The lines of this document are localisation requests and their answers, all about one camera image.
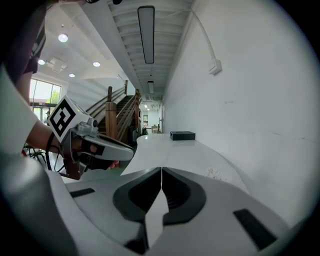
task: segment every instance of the white countertop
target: white countertop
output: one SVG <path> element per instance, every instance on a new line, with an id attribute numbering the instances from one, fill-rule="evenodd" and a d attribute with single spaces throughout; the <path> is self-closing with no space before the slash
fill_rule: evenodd
<path id="1" fill-rule="evenodd" d="M 170 139 L 169 134 L 152 133 L 137 139 L 137 150 L 121 175 L 155 167 L 171 167 L 231 183 L 246 193 L 245 184 L 227 161 L 213 149 L 196 140 Z M 163 215 L 169 211 L 161 190 L 145 216 L 151 247 L 163 231 Z"/>

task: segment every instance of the black slot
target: black slot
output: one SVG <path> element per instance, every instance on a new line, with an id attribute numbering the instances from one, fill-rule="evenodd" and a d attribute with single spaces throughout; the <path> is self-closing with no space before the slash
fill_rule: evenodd
<path id="1" fill-rule="evenodd" d="M 249 210 L 236 210 L 233 214 L 259 250 L 266 248 L 277 240 Z"/>
<path id="2" fill-rule="evenodd" d="M 207 200 L 204 189 L 198 183 L 167 167 L 162 168 L 162 190 L 169 207 L 169 212 L 163 216 L 164 226 L 189 222 Z"/>
<path id="3" fill-rule="evenodd" d="M 113 194 L 113 204 L 125 219 L 143 223 L 160 189 L 161 168 L 158 167 L 119 187 Z"/>
<path id="4" fill-rule="evenodd" d="M 95 192 L 95 191 L 92 188 L 85 188 L 85 189 L 81 189 L 81 190 L 77 190 L 77 191 L 72 191 L 72 192 L 70 192 L 70 195 L 73 198 L 76 198 L 76 197 L 81 197 L 81 196 L 84 196 L 87 194 L 91 194 L 93 192 Z"/>

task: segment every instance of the white counter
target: white counter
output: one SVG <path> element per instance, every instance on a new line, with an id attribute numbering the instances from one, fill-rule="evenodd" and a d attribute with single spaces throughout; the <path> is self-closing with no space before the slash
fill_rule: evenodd
<path id="1" fill-rule="evenodd" d="M 196 140 L 170 139 L 169 134 L 152 133 L 137 139 L 137 150 L 122 175 L 154 167 L 172 167 L 231 183 L 248 190 L 227 161 Z"/>

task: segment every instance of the white sleeve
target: white sleeve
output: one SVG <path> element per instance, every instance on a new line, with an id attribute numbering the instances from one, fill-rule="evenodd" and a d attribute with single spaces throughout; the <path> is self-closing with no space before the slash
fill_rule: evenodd
<path id="1" fill-rule="evenodd" d="M 37 117 L 0 66 L 0 152 L 21 153 Z"/>

